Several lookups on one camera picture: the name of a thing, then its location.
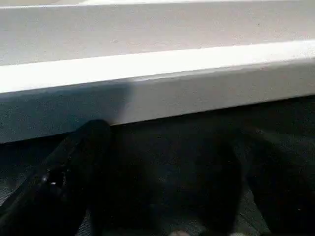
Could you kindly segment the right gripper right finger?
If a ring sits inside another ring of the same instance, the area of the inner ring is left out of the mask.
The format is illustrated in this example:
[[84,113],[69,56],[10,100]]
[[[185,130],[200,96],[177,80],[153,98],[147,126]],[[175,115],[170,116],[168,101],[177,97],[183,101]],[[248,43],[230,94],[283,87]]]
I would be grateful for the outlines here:
[[315,138],[240,132],[233,150],[271,234],[315,234]]

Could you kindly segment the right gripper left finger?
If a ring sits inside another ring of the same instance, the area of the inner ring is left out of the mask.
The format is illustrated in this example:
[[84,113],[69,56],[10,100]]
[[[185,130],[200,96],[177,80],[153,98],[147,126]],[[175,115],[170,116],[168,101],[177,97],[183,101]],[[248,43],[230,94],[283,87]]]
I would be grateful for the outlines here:
[[1,235],[77,234],[110,138],[110,125],[96,119],[63,139],[1,205]]

